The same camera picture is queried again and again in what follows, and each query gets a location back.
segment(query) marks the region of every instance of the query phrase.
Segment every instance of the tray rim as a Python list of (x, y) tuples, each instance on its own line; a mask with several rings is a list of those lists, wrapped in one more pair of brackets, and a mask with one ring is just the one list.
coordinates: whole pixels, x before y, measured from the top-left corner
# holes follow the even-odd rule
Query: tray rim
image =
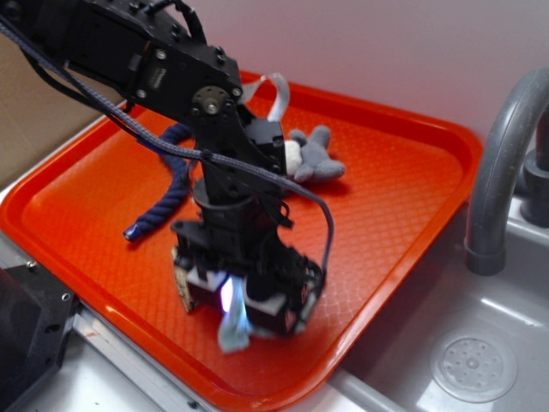
[[(254, 78), (256, 78), (256, 75), (243, 73), (243, 80), (245, 82)], [(310, 105), (307, 104), (307, 100), (313, 99), (317, 103), (314, 112), (325, 114), (332, 118), (346, 120), (350, 119), (356, 111), (367, 111), (375, 118), (375, 124), (382, 124), (388, 119), (391, 119), (399, 124), (407, 125), (409, 130), (428, 131), (429, 133), (427, 133), (426, 136), (426, 139), (429, 141), (428, 144), (447, 151), (459, 161), (462, 167), (462, 180), (460, 181), (460, 184), (454, 188), (451, 195), (446, 198), (438, 212), (423, 228), (411, 247), (407, 249), (398, 263), (379, 284), (372, 297), (364, 303), (352, 321), (334, 340), (332, 345), (329, 346), (319, 362), (313, 366), (300, 381), (299, 388), (290, 386), (284, 388), (282, 391), (271, 394), (269, 397), (244, 395), (235, 391), (227, 384), (219, 385), (220, 382), (208, 380), (206, 376), (197, 371), (199, 366), (192, 367), (190, 365), (190, 363), (197, 363), (194, 358), (189, 356), (188, 360), (183, 360), (183, 362), (190, 366), (185, 371), (189, 376), (185, 376), (185, 379), (182, 379), (181, 376), (177, 374), (178, 377), (213, 405), (228, 410), (272, 410), (285, 408), (318, 389), (328, 379), (329, 375), (335, 370), (345, 353), (353, 346), (363, 330), (374, 319), (377, 312), (381, 310), (384, 302), (386, 302), (396, 291), (398, 285), (400, 285), (411, 268), (423, 254), (425, 254), (438, 233), (440, 233), (456, 211), (467, 200), (473, 187), (476, 167), (482, 150), (480, 141), (472, 132), (451, 122), (294, 83), (290, 84), (290, 88), (292, 91), (291, 107), (311, 110)], [(334, 114), (333, 111), (326, 112), (328, 107), (332, 105), (338, 106), (340, 111), (336, 114)], [(134, 115), (139, 116), (144, 111), (145, 109), (137, 108)], [(379, 127), (370, 126), (370, 123), (364, 124), (364, 126), (386, 131), (385, 128), (380, 129)], [(64, 267), (62, 267), (63, 265), (58, 262), (58, 257), (56, 257), (55, 252), (51, 253), (51, 251), (48, 250), (47, 245), (46, 248), (44, 248), (40, 244), (39, 239), (35, 239), (29, 229), (24, 228), (21, 224), (19, 226), (17, 225), (18, 221), (21, 223), (19, 219), (21, 215), (18, 215), (15, 212), (15, 209), (17, 209), (16, 205), (20, 204), (20, 202), (25, 199), (30, 199), (34, 193), (38, 193), (40, 186), (44, 187), (47, 185), (47, 182), (45, 182), (44, 185), (39, 185), (40, 182), (35, 179), (36, 176), (41, 175), (42, 173), (53, 173), (56, 177), (61, 175), (64, 170), (67, 170), (78, 161), (78, 159), (75, 158), (75, 152), (77, 152), (79, 157), (87, 155), (101, 142), (105, 141), (108, 137), (99, 138), (100, 134), (96, 133), (97, 130), (102, 128), (105, 128), (105, 130), (112, 130), (113, 132), (118, 131), (116, 125), (108, 122), (105, 118), (101, 118), (98, 122), (95, 122), (83, 132), (76, 135), (70, 143), (47, 158), (44, 163), (35, 167), (28, 175), (19, 180), (0, 204), (0, 228), (17, 245), (25, 245), (26, 251), (31, 254), (31, 256), (35, 251), (41, 251), (40, 260), (51, 262), (52, 264), (48, 265), (48, 269), (52, 270), (53, 273), (56, 273), (56, 270), (57, 272), (65, 270), (71, 271), (76, 270), (76, 268), (71, 267), (70, 264), (69, 266), (65, 264)], [(103, 135), (108, 135), (105, 130), (103, 130)], [(448, 134), (454, 136), (455, 139), (440, 139), (441, 136), (447, 136)], [(92, 307), (95, 307), (94, 302), (99, 302), (105, 298), (105, 296), (98, 296), (97, 294), (100, 294), (99, 291), (94, 291), (88, 296), (89, 299), (86, 299), (86, 302)], [(117, 316), (120, 315), (114, 312), (108, 313), (106, 319), (112, 322)], [(154, 348), (154, 351), (157, 354), (162, 353), (162, 356), (154, 356), (157, 357), (157, 360), (160, 361), (160, 363), (170, 364), (174, 361), (177, 363), (182, 361), (181, 357), (177, 357), (173, 352), (165, 350), (162, 345), (157, 342), (156, 336), (151, 336), (146, 329), (141, 327), (139, 322), (134, 322), (133, 324), (135, 328), (133, 333), (128, 333), (127, 331), (123, 331), (123, 333), (126, 333), (129, 338), (138, 343), (139, 346), (146, 341), (148, 348)]]

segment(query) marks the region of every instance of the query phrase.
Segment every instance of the black device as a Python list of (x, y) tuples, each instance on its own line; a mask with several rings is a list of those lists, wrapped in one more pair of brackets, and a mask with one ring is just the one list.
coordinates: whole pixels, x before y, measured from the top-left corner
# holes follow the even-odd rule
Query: black device
[(17, 410), (61, 367), (76, 303), (43, 266), (0, 268), (0, 410)]
[[(170, 4), (186, 27), (166, 13)], [(193, 189), (201, 219), (172, 224), (185, 305), (219, 305), (228, 278), (240, 276), (250, 321), (292, 334), (322, 292), (327, 258), (321, 267), (280, 241), (278, 227), (292, 225), (284, 191), (253, 170), (286, 175), (281, 125), (239, 103), (238, 65), (207, 44), (195, 11), (180, 0), (0, 0), (0, 15), (57, 67), (191, 128), (203, 169)], [(44, 75), (36, 58), (29, 60)], [(219, 155), (252, 169), (210, 161)]]

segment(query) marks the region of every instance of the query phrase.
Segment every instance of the white wall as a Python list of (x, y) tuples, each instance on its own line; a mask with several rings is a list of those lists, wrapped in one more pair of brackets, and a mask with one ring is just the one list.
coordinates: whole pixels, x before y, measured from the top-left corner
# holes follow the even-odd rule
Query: white wall
[(243, 70), (462, 124), (485, 140), (549, 66), (547, 0), (189, 0)]

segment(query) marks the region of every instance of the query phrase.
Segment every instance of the robotic arm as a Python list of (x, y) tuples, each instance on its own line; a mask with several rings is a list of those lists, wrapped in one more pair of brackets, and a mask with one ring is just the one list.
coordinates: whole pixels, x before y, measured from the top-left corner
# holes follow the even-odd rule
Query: robotic arm
[[(187, 28), (164, 11), (170, 4)], [(193, 188), (202, 219), (172, 224), (178, 236), (176, 277), (187, 310), (196, 302), (221, 308), (221, 289), (238, 276), (253, 324), (287, 335), (306, 321), (326, 276), (333, 230), (328, 208), (284, 179), (280, 123), (257, 118), (239, 102), (238, 65), (222, 48), (207, 45), (192, 8), (181, 0), (0, 0), (0, 23), (55, 67), (116, 89), (129, 107), (145, 106), (191, 128), (192, 153), (203, 169)], [(46, 76), (36, 57), (27, 58)], [(104, 109), (89, 95), (60, 89)], [(187, 153), (169, 145), (160, 149)], [(291, 226), (282, 213), (283, 189), (323, 208), (329, 238), (322, 267), (279, 240), (278, 226)]]

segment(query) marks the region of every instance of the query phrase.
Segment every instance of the blue rope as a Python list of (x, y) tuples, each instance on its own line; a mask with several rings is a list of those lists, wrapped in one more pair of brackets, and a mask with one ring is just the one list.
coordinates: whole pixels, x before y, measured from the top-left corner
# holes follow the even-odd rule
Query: blue rope
[[(190, 137), (190, 127), (178, 123), (168, 127), (159, 139), (176, 145), (188, 137)], [(187, 162), (179, 156), (166, 152), (161, 153), (160, 158), (172, 170), (172, 183), (164, 196), (151, 209), (137, 217), (136, 222), (124, 231), (124, 237), (130, 242), (135, 242), (166, 222), (189, 194), (190, 181)]]

